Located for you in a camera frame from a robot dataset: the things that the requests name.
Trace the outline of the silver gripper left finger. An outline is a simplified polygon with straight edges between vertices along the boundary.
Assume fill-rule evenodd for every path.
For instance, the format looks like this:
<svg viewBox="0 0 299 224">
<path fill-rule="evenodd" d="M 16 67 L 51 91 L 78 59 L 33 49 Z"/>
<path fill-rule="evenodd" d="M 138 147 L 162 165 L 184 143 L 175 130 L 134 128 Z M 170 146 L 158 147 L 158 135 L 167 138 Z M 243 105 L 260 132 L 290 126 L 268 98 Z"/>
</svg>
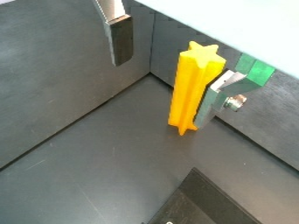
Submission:
<svg viewBox="0 0 299 224">
<path fill-rule="evenodd" d="M 116 67 L 134 56 L 134 19 L 122 0 L 92 0 L 106 29 L 112 63 Z"/>
</svg>

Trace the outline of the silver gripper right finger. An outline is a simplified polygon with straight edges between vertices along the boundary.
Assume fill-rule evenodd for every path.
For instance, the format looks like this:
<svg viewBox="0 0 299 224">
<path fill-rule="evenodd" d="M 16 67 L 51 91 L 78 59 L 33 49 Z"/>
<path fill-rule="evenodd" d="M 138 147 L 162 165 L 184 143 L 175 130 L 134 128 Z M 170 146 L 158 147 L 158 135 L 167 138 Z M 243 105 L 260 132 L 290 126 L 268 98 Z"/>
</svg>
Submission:
<svg viewBox="0 0 299 224">
<path fill-rule="evenodd" d="M 224 109 L 236 112 L 247 101 L 243 94 L 262 88 L 275 70 L 267 63 L 242 53 L 235 69 L 227 69 L 207 85 L 194 118 L 195 126 L 202 129 Z"/>
</svg>

